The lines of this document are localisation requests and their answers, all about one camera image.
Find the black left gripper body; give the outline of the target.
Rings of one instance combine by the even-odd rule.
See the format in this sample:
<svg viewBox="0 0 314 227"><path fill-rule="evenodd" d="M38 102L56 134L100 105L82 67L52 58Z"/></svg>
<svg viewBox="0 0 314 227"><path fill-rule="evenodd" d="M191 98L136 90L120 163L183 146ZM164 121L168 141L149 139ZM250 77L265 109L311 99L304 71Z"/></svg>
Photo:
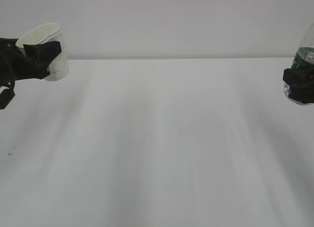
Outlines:
<svg viewBox="0 0 314 227"><path fill-rule="evenodd" d="M14 81L42 79L35 60L22 54L17 48L18 39L0 39L0 85L10 86Z"/></svg>

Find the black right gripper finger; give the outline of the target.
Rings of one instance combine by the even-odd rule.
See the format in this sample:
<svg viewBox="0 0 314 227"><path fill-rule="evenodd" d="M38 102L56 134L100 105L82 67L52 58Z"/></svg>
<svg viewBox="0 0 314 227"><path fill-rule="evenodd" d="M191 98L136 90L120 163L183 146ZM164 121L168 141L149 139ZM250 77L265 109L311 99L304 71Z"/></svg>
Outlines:
<svg viewBox="0 0 314 227"><path fill-rule="evenodd" d="M287 68L283 73L284 93L297 104L314 103L314 69L296 70Z"/></svg>

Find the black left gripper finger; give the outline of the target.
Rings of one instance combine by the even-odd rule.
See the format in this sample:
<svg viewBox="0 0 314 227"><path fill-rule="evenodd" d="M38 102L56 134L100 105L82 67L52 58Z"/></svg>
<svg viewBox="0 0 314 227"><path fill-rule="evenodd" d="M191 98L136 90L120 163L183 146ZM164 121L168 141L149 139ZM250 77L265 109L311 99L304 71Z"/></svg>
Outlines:
<svg viewBox="0 0 314 227"><path fill-rule="evenodd" d="M49 76L49 65L58 57L62 50L59 41L51 41L44 44L24 44L26 57L31 60L31 67L35 71L36 79L44 79Z"/></svg>

